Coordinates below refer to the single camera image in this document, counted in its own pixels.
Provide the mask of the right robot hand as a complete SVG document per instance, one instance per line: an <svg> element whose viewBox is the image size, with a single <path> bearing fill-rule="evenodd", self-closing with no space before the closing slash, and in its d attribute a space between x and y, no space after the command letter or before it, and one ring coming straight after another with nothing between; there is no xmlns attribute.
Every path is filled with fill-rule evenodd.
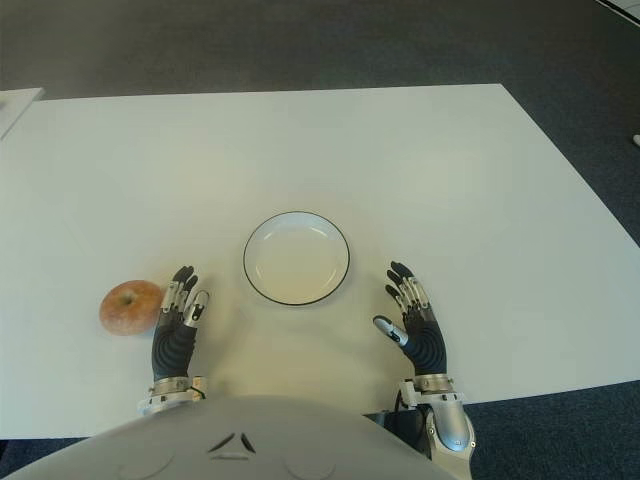
<svg viewBox="0 0 640 480"><path fill-rule="evenodd" d="M392 284L385 291L399 308L403 327L384 315L376 315L373 325L400 348L417 376L446 374L446 344L421 282L400 262L391 261L386 275Z"/></svg>

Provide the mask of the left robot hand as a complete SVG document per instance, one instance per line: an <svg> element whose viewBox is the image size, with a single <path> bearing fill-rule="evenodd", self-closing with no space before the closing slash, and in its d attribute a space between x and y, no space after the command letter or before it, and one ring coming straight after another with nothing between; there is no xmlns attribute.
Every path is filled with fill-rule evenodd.
<svg viewBox="0 0 640 480"><path fill-rule="evenodd" d="M155 382L188 376L197 330L210 299L206 290L192 293L197 283L194 267L183 266L167 285L151 350Z"/></svg>

